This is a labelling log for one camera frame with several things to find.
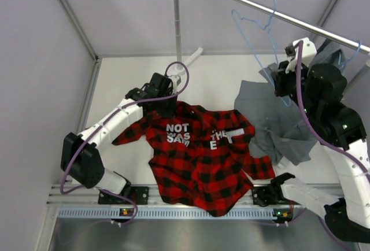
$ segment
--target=metal rod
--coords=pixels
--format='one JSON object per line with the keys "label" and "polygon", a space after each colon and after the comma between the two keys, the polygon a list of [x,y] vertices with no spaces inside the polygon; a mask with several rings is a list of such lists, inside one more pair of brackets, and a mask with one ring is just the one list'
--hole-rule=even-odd
{"label": "metal rod", "polygon": [[353,86],[356,85],[357,82],[359,82],[361,79],[363,79],[366,75],[369,74],[370,67],[368,65],[362,66],[362,68],[359,70],[359,72],[351,79],[350,82],[348,82],[343,95],[346,95],[352,88]]}
{"label": "metal rod", "polygon": [[[320,20],[317,22],[317,26],[324,27],[327,21],[330,18],[331,13],[334,11],[340,0],[330,0],[328,5],[325,7],[323,14],[320,17]],[[317,34],[312,34],[310,36],[311,41],[316,40]]]}
{"label": "metal rod", "polygon": [[90,54],[91,58],[94,60],[94,62],[96,62],[97,60],[97,55],[90,43],[90,41],[87,39],[87,36],[85,34],[85,32],[83,31],[82,27],[81,27],[81,24],[79,23],[76,15],[74,14],[71,6],[69,5],[68,1],[67,0],[58,0],[59,3],[62,5],[65,13],[67,14],[68,18],[70,19],[73,27],[75,28],[75,30],[77,31],[77,33],[79,34],[85,48],[87,49],[88,53]]}
{"label": "metal rod", "polygon": [[91,76],[88,81],[88,85],[86,87],[86,91],[84,94],[82,107],[79,113],[79,117],[77,119],[77,125],[75,128],[76,133],[83,131],[86,128],[88,113],[90,111],[91,103],[93,101],[95,86],[97,85],[101,64],[102,64],[102,59],[99,58],[98,61],[94,63],[94,66],[92,68]]}
{"label": "metal rod", "polygon": [[180,4],[179,0],[173,0],[175,8],[175,37],[177,61],[182,62],[181,31],[180,31]]}
{"label": "metal rod", "polygon": [[[244,5],[247,5],[251,8],[255,8],[258,11],[261,11],[261,12],[264,12],[264,13],[267,13],[267,14],[272,14],[272,12],[273,12],[272,9],[270,9],[268,7],[265,7],[263,5],[257,4],[257,3],[252,2],[252,1],[248,1],[248,0],[235,0],[235,1],[237,1],[241,4],[244,4]],[[333,40],[335,42],[338,42],[338,43],[340,43],[344,46],[350,47],[351,49],[357,50],[357,48],[358,48],[358,43],[355,42],[355,41],[352,41],[350,39],[346,39],[342,36],[339,36],[339,35],[336,35],[334,33],[329,32],[329,31],[323,30],[322,28],[319,28],[317,26],[305,23],[304,21],[295,19],[295,18],[290,17],[290,16],[288,16],[286,14],[283,14],[281,12],[275,12],[274,17],[276,17],[278,19],[281,19],[283,21],[286,21],[287,23],[290,23],[290,24],[295,25],[297,27],[301,27],[305,30],[311,31],[312,33],[315,33],[315,34],[318,34],[318,35],[323,36],[325,38],[331,39],[331,40]],[[365,45],[361,45],[360,46],[360,52],[365,53],[365,54],[369,54],[370,53],[370,47],[365,46]]]}

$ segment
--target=flannel shirt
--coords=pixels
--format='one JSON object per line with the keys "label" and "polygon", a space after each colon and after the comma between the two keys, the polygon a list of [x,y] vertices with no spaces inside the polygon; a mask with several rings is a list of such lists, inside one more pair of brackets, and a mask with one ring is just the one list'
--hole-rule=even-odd
{"label": "flannel shirt", "polygon": [[149,165],[162,200],[222,216],[253,187],[244,171],[252,179],[275,177],[269,157],[252,158],[249,154],[248,143],[254,133],[254,127],[237,110],[212,112],[178,101],[176,117],[148,113],[113,144],[146,135],[154,149]]}

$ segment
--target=cable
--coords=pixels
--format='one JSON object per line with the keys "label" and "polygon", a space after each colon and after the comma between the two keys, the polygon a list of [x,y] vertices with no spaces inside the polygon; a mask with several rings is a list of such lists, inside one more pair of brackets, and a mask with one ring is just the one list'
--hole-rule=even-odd
{"label": "cable", "polygon": [[[168,69],[172,66],[172,65],[175,65],[175,64],[180,64],[181,66],[184,67],[185,71],[186,71],[186,75],[187,75],[187,79],[186,79],[186,82],[185,82],[185,85],[184,87],[177,93],[173,94],[173,95],[170,95],[170,96],[166,96],[166,97],[159,97],[159,98],[151,98],[151,99],[141,99],[141,100],[138,100],[138,101],[134,101],[134,102],[130,102],[128,104],[125,104],[123,105],[122,107],[116,109],[111,115],[109,115],[109,117],[103,122],[103,126],[107,125],[107,123],[118,113],[120,112],[122,109],[125,109],[125,108],[128,108],[129,106],[131,105],[137,105],[137,104],[141,104],[143,102],[154,102],[154,101],[164,101],[166,99],[171,99],[171,98],[175,98],[177,97],[178,95],[180,95],[185,89],[186,87],[188,86],[189,84],[189,78],[190,78],[190,74],[189,74],[189,70],[187,69],[186,65],[183,64],[182,62],[178,62],[178,61],[175,61],[175,62],[172,62],[170,63],[167,68],[166,68],[166,71],[165,71],[165,74],[167,74],[168,72]],[[81,187],[83,187],[82,185],[80,186],[76,186],[68,191],[64,191],[64,184],[66,182],[66,178],[69,174],[69,171],[71,170],[72,168],[72,165],[73,163],[75,162],[75,160],[77,159],[77,156],[82,152],[82,150],[84,149],[84,147],[86,146],[87,142],[90,141],[100,130],[102,129],[102,126],[100,125],[82,144],[81,146],[77,149],[76,153],[73,155],[71,161],[69,162],[67,168],[65,169],[64,171],[64,174],[63,174],[63,178],[62,178],[62,182],[60,184],[60,193],[61,194],[68,194],[68,193],[71,193],[73,191],[75,191],[76,189],[79,189]]]}
{"label": "cable", "polygon": [[328,236],[336,243],[338,244],[341,248],[343,248],[344,250],[346,251],[352,251],[351,249],[347,248],[343,243],[341,243],[332,233],[331,231],[328,229],[328,227],[325,225],[324,221],[321,219],[320,216],[318,216],[317,218],[319,218],[319,222],[321,224],[321,226],[323,226],[323,229],[325,230],[325,232],[328,234]]}
{"label": "cable", "polygon": [[100,223],[108,223],[110,222],[110,220],[108,219],[102,219],[102,220],[98,220],[98,221],[95,221],[91,224],[89,224],[87,227],[85,227],[84,229],[82,229],[81,231],[79,231],[77,234],[74,235],[73,238],[67,240],[67,241],[62,241],[61,239],[61,225],[59,225],[57,227],[58,231],[57,231],[57,237],[58,237],[58,242],[60,243],[60,245],[62,246],[65,246],[65,245],[69,245],[70,243],[72,243],[76,238],[78,238],[79,236],[81,236],[84,232],[88,231],[89,229],[91,229],[92,227],[94,227],[96,224],[100,224]]}
{"label": "cable", "polygon": [[302,64],[302,49],[303,49],[303,41],[299,41],[299,43],[294,46],[295,48],[297,48],[298,46],[298,57],[297,57],[297,66],[295,67],[296,68],[296,84],[297,84],[297,100],[298,100],[298,107],[299,107],[299,111],[301,112],[301,115],[302,115],[302,118],[306,124],[306,126],[308,127],[308,129],[310,130],[310,132],[314,135],[314,137],[316,137],[316,139],[321,143],[323,144],[324,146],[328,147],[329,149],[332,149],[346,157],[348,157],[352,162],[354,162],[355,164],[357,164],[360,169],[363,171],[363,173],[367,173],[366,174],[366,178],[368,180],[368,182],[370,183],[370,176],[368,174],[368,170],[366,169],[366,167],[363,166],[362,163],[360,163],[360,161],[358,161],[354,156],[352,156],[351,154],[347,153],[346,151],[344,150],[341,150],[340,148],[338,147],[335,147],[333,146],[332,144],[326,142],[323,138],[321,138],[321,136],[319,136],[317,134],[317,132],[313,129],[313,127],[311,126],[308,118],[307,118],[307,115],[305,113],[305,107],[304,107],[304,104],[303,104],[303,99],[302,99],[302,84],[301,84],[301,64]]}
{"label": "cable", "polygon": [[344,69],[344,68],[347,66],[347,63],[356,57],[356,55],[357,55],[357,54],[358,54],[358,52],[360,51],[361,45],[362,45],[362,41],[361,41],[361,40],[358,40],[358,48],[357,48],[357,50],[356,50],[356,51],[355,51],[355,53],[352,55],[352,57],[348,58],[348,59],[347,59],[347,60],[345,60],[344,62],[341,62],[341,60],[342,60],[342,53],[341,53],[341,52],[339,52],[338,65],[340,66],[340,68],[339,68],[340,70]]}
{"label": "cable", "polygon": [[293,212],[293,210],[294,210],[294,202],[293,201],[289,202],[289,207],[290,207],[290,212]]}
{"label": "cable", "polygon": [[[270,34],[270,31],[271,31],[271,24],[272,24],[272,18],[273,18],[273,15],[275,14],[276,12],[276,6],[277,6],[277,2],[276,0],[273,0],[274,1],[274,8],[273,8],[273,12],[271,13],[269,19],[268,19],[268,22],[265,26],[263,26],[262,24],[260,24],[257,20],[253,20],[253,19],[249,19],[247,17],[242,17],[239,12],[235,9],[232,9],[231,10],[231,16],[232,16],[232,19],[234,20],[236,26],[238,27],[238,30],[240,32],[240,34],[243,36],[243,39],[244,41],[247,43],[248,47],[250,48],[250,50],[252,51],[254,57],[256,58],[258,64],[260,65],[261,69],[264,71],[268,81],[270,82],[271,85],[275,86],[274,85],[274,82],[272,80],[272,78],[270,77],[270,75],[266,72],[265,68],[263,67],[262,65],[262,62],[258,59],[258,56],[256,54],[256,51],[254,50],[253,46],[250,44],[247,36],[245,35],[244,31],[243,31],[243,28],[241,27],[239,21],[235,18],[235,15],[237,15],[239,17],[239,20],[242,21],[242,20],[247,20],[247,21],[251,21],[252,23],[255,23],[258,25],[258,27],[261,29],[261,30],[266,30],[267,29],[267,35],[268,35],[268,38],[271,42],[271,45],[272,45],[272,48],[273,48],[273,53],[275,55],[275,60],[276,60],[276,63],[279,65],[279,60],[278,60],[278,55],[277,55],[277,52],[276,52],[276,47],[275,47],[275,43],[271,37],[271,34]],[[281,98],[282,101],[284,102],[284,104],[286,106],[291,106],[291,99],[288,98],[288,103],[283,99]]]}
{"label": "cable", "polygon": [[293,223],[297,222],[298,219],[300,219],[306,211],[307,211],[307,208],[304,208],[299,215],[297,215],[295,218],[293,218],[293,220],[291,222],[289,222],[289,224],[293,224]]}
{"label": "cable", "polygon": [[[72,157],[72,159],[71,159],[71,161],[69,162],[69,164],[68,164],[68,166],[67,166],[67,168],[65,169],[65,171],[64,171],[64,174],[63,174],[63,178],[62,178],[62,182],[61,182],[61,184],[60,184],[60,192],[61,192],[61,194],[68,194],[68,193],[71,193],[71,192],[73,192],[73,191],[75,191],[75,190],[77,190],[77,189],[79,189],[79,188],[81,188],[81,187],[83,187],[82,185],[80,185],[80,186],[76,186],[76,187],[74,187],[74,188],[72,188],[72,189],[70,189],[70,190],[68,190],[68,191],[65,191],[64,190],[64,185],[65,185],[65,182],[66,182],[66,178],[67,178],[67,176],[68,176],[68,174],[69,174],[69,171],[71,170],[71,168],[72,168],[72,165],[73,165],[73,163],[75,162],[75,160],[77,159],[77,157],[78,157],[78,155],[82,152],[82,150],[84,149],[84,147],[86,146],[86,144],[87,144],[87,142],[89,142],[101,129],[102,129],[102,127],[103,126],[105,126],[118,112],[120,112],[122,109],[125,109],[125,108],[127,108],[127,107],[129,107],[129,106],[131,106],[131,105],[137,105],[137,104],[141,104],[141,103],[143,103],[143,102],[154,102],[154,101],[164,101],[164,100],[166,100],[166,99],[171,99],[171,98],[175,98],[175,97],[177,97],[178,95],[180,95],[185,89],[186,89],[186,87],[188,86],[188,84],[189,84],[189,79],[190,79],[190,74],[189,74],[189,70],[187,69],[187,67],[186,67],[186,65],[185,64],[183,64],[182,62],[178,62],[178,61],[175,61],[175,62],[172,62],[172,63],[170,63],[168,66],[167,66],[167,68],[166,68],[166,71],[165,71],[165,74],[167,74],[167,72],[168,72],[168,69],[172,66],[172,65],[175,65],[175,64],[180,64],[181,66],[183,66],[184,67],[184,69],[185,69],[185,71],[186,71],[186,75],[187,75],[187,79],[186,79],[186,82],[185,82],[185,85],[183,86],[183,88],[179,91],[179,92],[177,92],[177,93],[175,93],[175,94],[173,94],[173,95],[170,95],[170,96],[166,96],[166,97],[159,97],[159,98],[151,98],[151,99],[141,99],[141,100],[138,100],[138,101],[134,101],[134,102],[130,102],[130,103],[128,103],[128,104],[125,104],[125,105],[123,105],[122,107],[120,107],[120,108],[118,108],[118,109],[116,109],[103,123],[102,123],[102,125],[100,125],[82,144],[81,144],[81,146],[77,149],[77,151],[76,151],[76,153],[74,153],[74,155],[73,155],[73,157]],[[121,196],[121,195],[118,195],[118,194],[115,194],[115,193],[113,193],[113,192],[110,192],[109,190],[105,190],[105,189],[101,189],[101,191],[102,192],[104,192],[104,193],[106,193],[106,194],[109,194],[109,195],[112,195],[112,196],[114,196],[114,197],[117,197],[117,198],[121,198],[122,200],[124,200],[124,201],[127,201],[127,202],[129,202],[130,204],[132,204],[133,206],[134,206],[134,214],[132,215],[132,217],[127,221],[127,222],[124,222],[124,223],[122,223],[122,225],[126,225],[126,224],[129,224],[130,222],[132,222],[133,221],[133,219],[135,218],[135,216],[137,215],[137,213],[138,213],[138,207],[137,207],[137,205],[133,202],[133,201],[131,201],[130,199],[128,199],[128,198],[126,198],[126,197],[123,197],[123,196]],[[103,222],[102,220],[99,220],[98,222],[95,222],[95,223],[93,223],[93,224],[91,224],[91,225],[89,225],[86,229],[89,229],[91,226],[93,226],[93,225],[95,225],[95,224],[97,224],[97,223],[101,223],[101,222]]]}

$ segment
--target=gray wall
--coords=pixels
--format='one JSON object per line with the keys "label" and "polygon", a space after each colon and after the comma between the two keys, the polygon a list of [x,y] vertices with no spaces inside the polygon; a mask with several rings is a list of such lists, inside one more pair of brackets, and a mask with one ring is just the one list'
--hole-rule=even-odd
{"label": "gray wall", "polygon": [[57,0],[0,1],[0,250],[31,250],[92,59]]}
{"label": "gray wall", "polygon": [[[164,54],[175,52],[173,0],[69,0],[95,51],[102,54]],[[272,7],[272,0],[254,0]],[[329,0],[277,0],[277,9],[316,23]],[[180,0],[184,52],[202,46],[206,53],[249,53],[231,9],[267,21],[268,16],[232,0]],[[255,48],[271,52],[271,44],[254,24],[244,28]],[[272,31],[282,50],[305,31],[276,20]]]}

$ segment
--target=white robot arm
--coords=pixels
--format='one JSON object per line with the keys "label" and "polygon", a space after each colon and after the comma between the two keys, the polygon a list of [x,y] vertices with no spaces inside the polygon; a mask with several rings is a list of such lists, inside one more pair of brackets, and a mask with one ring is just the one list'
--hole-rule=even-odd
{"label": "white robot arm", "polygon": [[[338,238],[345,241],[370,242],[370,178],[367,177],[370,162],[362,121],[355,111],[340,103],[341,89],[344,90],[346,81],[343,87],[345,78],[340,72],[338,76],[333,69],[334,66],[328,64],[321,65],[321,68],[313,66],[308,74],[308,67],[305,65],[309,65],[315,57],[316,48],[308,38],[301,40],[304,43],[302,84],[305,87],[305,111],[310,123],[321,137],[330,144],[346,150],[358,162],[354,163],[347,156],[325,147],[333,160],[345,199],[314,189],[291,174],[276,177],[266,189],[259,187],[257,199],[263,206],[283,200],[295,201],[323,218]],[[288,56],[293,59],[280,63],[279,70],[272,76],[276,95],[289,95],[296,103],[297,95],[294,94],[296,82],[293,71],[299,63],[297,63],[298,54],[293,46],[298,41],[293,42],[286,49]],[[335,73],[338,80],[332,79]],[[315,80],[317,74],[320,75],[319,82]],[[336,82],[335,86],[329,86],[327,90],[326,86],[332,85],[331,82]],[[104,151],[123,130],[149,111],[160,111],[165,117],[172,117],[176,105],[175,93],[179,83],[178,75],[167,76],[155,73],[150,83],[143,87],[144,89],[131,90],[119,105],[96,125],[79,135],[73,133],[67,135],[63,145],[62,170],[87,188],[96,187],[125,196],[131,185],[130,182],[118,173],[105,169],[99,152]],[[319,88],[319,91],[308,91],[312,87]],[[333,105],[334,111],[340,111],[341,114],[327,113],[328,108],[332,108]]]}
{"label": "white robot arm", "polygon": [[180,81],[178,75],[155,73],[149,83],[142,88],[132,89],[118,106],[97,124],[78,135],[68,134],[64,139],[62,151],[61,169],[65,175],[61,192],[68,193],[63,191],[63,185],[66,176],[70,175],[88,189],[96,187],[126,197],[131,183],[120,174],[106,169],[100,152],[147,112],[155,110],[164,117],[173,117],[177,95],[183,90],[176,92]]}
{"label": "white robot arm", "polygon": [[[301,79],[293,72],[300,64],[295,51],[300,41]],[[366,133],[360,116],[341,103],[347,81],[333,65],[307,67],[316,55],[315,45],[308,38],[293,42],[286,52],[293,59],[280,63],[279,70],[272,74],[275,94],[279,97],[289,95],[298,106],[305,105],[301,112],[328,152],[345,197],[327,194],[293,175],[283,174],[265,189],[257,190],[257,203],[261,200],[262,205],[295,201],[324,219],[339,239],[370,243],[370,162]]]}

